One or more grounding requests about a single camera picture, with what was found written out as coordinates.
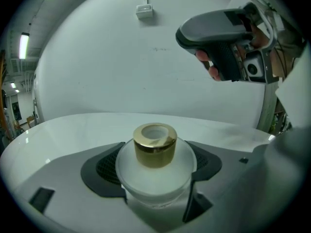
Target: black grille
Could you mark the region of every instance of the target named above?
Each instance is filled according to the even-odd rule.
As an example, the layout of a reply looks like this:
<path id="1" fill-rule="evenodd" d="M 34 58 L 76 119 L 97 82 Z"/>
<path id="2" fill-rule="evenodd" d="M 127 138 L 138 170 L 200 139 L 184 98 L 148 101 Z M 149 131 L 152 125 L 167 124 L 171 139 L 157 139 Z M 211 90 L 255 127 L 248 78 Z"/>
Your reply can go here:
<path id="1" fill-rule="evenodd" d="M 207 163 L 208 163 L 207 157 L 202 155 L 202 154 L 200 154 L 199 152 L 197 152 L 195 150 L 193 150 L 193 151 L 194 151 L 194 154 L 195 154 L 195 157 L 196 157 L 196 164 L 197 164 L 197 168 L 196 169 L 199 170 L 199 169 L 205 167 L 207 165 Z"/>
<path id="2" fill-rule="evenodd" d="M 96 172 L 103 179 L 117 185 L 121 185 L 116 173 L 116 158 L 120 150 L 101 159 L 96 165 Z"/>
<path id="3" fill-rule="evenodd" d="M 96 172 L 99 176 L 105 179 L 108 182 L 113 184 L 121 185 L 120 180 L 118 179 L 116 173 L 116 158 L 120 150 L 111 153 L 110 155 L 101 159 L 96 165 Z M 197 162 L 197 170 L 205 167 L 208 163 L 207 157 L 200 154 L 197 151 L 194 151 L 196 162 Z"/>

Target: white curved backdrop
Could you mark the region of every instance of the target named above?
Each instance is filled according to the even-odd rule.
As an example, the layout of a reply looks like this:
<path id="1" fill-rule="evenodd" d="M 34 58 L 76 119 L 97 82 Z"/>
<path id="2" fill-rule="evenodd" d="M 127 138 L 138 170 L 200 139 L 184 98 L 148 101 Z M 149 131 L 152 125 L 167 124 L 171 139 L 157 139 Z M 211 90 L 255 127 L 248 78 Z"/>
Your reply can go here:
<path id="1" fill-rule="evenodd" d="M 138 112 L 256 127 L 264 86 L 212 80 L 175 40 L 194 15 L 230 0 L 149 0 L 155 16 L 139 21 L 143 0 L 87 0 L 46 45 L 35 79 L 41 121 L 78 113 Z"/>

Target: electrical box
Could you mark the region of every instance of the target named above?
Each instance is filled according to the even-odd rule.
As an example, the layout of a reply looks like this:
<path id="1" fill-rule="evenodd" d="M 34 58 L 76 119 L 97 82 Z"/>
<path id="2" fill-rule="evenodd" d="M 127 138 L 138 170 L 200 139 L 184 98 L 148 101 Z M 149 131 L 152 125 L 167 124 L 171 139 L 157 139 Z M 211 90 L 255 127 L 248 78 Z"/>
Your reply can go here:
<path id="1" fill-rule="evenodd" d="M 152 4 L 149 3 L 136 6 L 136 16 L 138 17 L 138 19 L 152 17 Z"/>

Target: fluorescent light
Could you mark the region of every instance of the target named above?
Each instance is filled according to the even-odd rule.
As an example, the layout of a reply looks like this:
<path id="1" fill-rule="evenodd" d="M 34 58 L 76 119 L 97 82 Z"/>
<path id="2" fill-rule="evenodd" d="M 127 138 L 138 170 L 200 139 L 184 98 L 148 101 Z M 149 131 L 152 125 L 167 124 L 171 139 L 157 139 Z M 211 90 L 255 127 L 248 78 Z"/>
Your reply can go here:
<path id="1" fill-rule="evenodd" d="M 26 50 L 28 44 L 29 34 L 22 33 L 20 36 L 20 44 L 19 44 L 19 58 L 26 59 Z"/>
<path id="2" fill-rule="evenodd" d="M 275 138 L 275 136 L 274 135 L 271 135 L 271 136 L 269 136 L 269 141 L 271 141 L 273 138 Z"/>

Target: handheld scanner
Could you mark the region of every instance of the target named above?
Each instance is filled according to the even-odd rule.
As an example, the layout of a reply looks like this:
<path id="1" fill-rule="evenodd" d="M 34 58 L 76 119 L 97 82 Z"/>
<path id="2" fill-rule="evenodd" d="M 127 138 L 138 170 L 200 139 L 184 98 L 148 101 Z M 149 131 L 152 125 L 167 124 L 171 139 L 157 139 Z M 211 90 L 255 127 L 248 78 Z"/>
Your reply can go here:
<path id="1" fill-rule="evenodd" d="M 251 24 L 261 22 L 270 34 L 269 43 L 253 49 L 250 42 L 256 37 Z M 188 19 L 176 32 L 178 44 L 189 53 L 197 50 L 207 53 L 218 69 L 222 81 L 246 81 L 273 83 L 270 51 L 276 44 L 276 32 L 265 15 L 251 2 L 243 8 L 226 9 L 204 13 Z M 240 56 L 236 45 L 245 48 L 245 56 Z"/>

